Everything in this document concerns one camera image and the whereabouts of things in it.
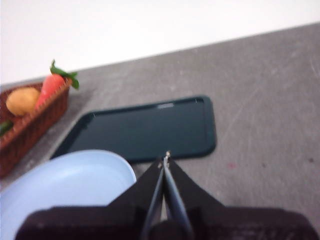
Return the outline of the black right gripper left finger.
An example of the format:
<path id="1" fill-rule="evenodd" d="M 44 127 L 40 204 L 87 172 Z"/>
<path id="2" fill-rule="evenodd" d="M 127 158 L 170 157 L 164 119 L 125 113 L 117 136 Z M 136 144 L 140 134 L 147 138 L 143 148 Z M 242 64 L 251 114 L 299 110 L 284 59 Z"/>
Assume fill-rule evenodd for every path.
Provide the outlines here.
<path id="1" fill-rule="evenodd" d="M 62 206 L 30 214 L 17 240 L 163 240 L 157 213 L 163 194 L 163 161 L 157 160 L 106 206 Z"/>

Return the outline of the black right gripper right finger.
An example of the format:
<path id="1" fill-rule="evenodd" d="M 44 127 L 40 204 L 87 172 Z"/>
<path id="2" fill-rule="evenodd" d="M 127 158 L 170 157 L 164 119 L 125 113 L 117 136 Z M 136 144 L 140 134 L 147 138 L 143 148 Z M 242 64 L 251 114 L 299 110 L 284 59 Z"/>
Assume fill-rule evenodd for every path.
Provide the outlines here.
<path id="1" fill-rule="evenodd" d="M 170 217 L 195 240 L 317 240 L 301 213 L 281 208 L 225 206 L 164 157 L 165 196 Z"/>

